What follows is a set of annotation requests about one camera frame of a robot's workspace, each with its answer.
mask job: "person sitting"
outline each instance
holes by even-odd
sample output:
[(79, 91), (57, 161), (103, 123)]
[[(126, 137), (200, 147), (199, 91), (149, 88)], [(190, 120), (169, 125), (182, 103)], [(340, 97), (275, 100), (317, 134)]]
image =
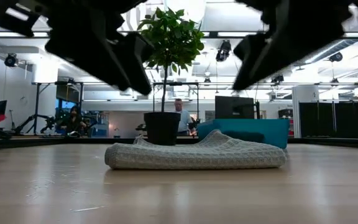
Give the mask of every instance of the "person sitting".
[(86, 124), (82, 121), (82, 117), (77, 106), (73, 106), (71, 108), (70, 116), (64, 120), (61, 128), (65, 130), (66, 134), (73, 131), (79, 132), (81, 128), (86, 128)]

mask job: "wooden table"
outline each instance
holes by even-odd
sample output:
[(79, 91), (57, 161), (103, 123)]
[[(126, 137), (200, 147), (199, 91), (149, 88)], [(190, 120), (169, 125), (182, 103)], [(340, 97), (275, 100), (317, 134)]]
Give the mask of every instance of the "wooden table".
[(0, 150), (0, 223), (358, 223), (358, 149), (290, 144), (281, 169), (110, 170), (109, 145)]
[(177, 139), (198, 139), (198, 136), (177, 136)]

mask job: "green leaves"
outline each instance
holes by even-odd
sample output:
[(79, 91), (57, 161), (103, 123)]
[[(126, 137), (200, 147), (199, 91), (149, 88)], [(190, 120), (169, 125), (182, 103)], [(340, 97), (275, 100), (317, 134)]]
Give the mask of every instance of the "green leaves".
[(146, 24), (153, 24), (153, 20), (151, 19), (144, 19), (140, 22), (139, 26), (137, 26), (137, 30), (141, 30), (143, 28), (143, 26), (145, 26)]
[(174, 30), (174, 33), (175, 33), (175, 37), (176, 37), (176, 38), (179, 39), (179, 38), (181, 37), (180, 29), (175, 29), (175, 30)]
[(198, 50), (203, 50), (203, 49), (204, 49), (204, 44), (200, 42), (200, 43), (197, 45), (197, 49), (198, 49)]
[(174, 72), (178, 72), (178, 67), (175, 64), (172, 64), (171, 66)]
[(164, 15), (164, 13), (161, 11), (161, 9), (158, 7), (156, 10), (155, 10), (155, 15), (157, 16), (157, 18), (161, 19)]
[(177, 11), (177, 16), (181, 17), (185, 15), (185, 10), (184, 9), (180, 9), (179, 11)]
[(155, 14), (145, 16), (140, 22), (138, 30), (155, 48), (148, 67), (171, 66), (174, 72), (180, 73), (181, 69), (188, 70), (200, 55), (204, 49), (203, 33), (195, 28), (196, 22), (184, 20), (184, 15), (184, 10), (164, 12), (157, 8)]

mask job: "light fixture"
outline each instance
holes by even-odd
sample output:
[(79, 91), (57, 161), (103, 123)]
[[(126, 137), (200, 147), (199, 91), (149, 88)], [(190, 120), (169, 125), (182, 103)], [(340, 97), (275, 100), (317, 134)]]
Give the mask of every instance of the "light fixture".
[(274, 83), (274, 85), (279, 85), (282, 82), (284, 82), (283, 75), (277, 75), (276, 77), (272, 78), (272, 81), (271, 81), (271, 83)]
[(218, 37), (245, 37), (255, 34), (256, 32), (218, 32)]
[(221, 46), (218, 48), (218, 53), (216, 54), (217, 62), (224, 62), (230, 55), (231, 44), (230, 40), (224, 40)]
[(107, 102), (109, 100), (84, 100), (84, 102)]
[[(26, 38), (25, 36), (13, 32), (0, 32), (0, 38)], [(34, 32), (35, 38), (49, 38), (48, 32)]]
[(209, 76), (211, 75), (211, 72), (204, 72), (204, 74), (205, 74), (204, 82), (205, 83), (211, 83), (211, 79), (209, 78)]
[(337, 83), (339, 83), (338, 79), (337, 78), (333, 78), (330, 83), (333, 83), (331, 86), (334, 87), (334, 86), (337, 86)]
[(295, 69), (295, 71), (302, 71), (302, 70), (304, 70), (304, 68), (302, 68), (301, 65), (297, 69)]
[(358, 38), (358, 32), (346, 32), (344, 35), (343, 35), (343, 37), (350, 37), (350, 38), (352, 38), (352, 37), (354, 37), (354, 38)]

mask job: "black cabinet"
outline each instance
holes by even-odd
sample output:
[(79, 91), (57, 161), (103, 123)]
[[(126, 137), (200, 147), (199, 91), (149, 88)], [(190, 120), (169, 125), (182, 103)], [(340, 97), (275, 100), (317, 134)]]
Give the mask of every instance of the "black cabinet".
[(301, 136), (358, 138), (358, 103), (300, 103)]

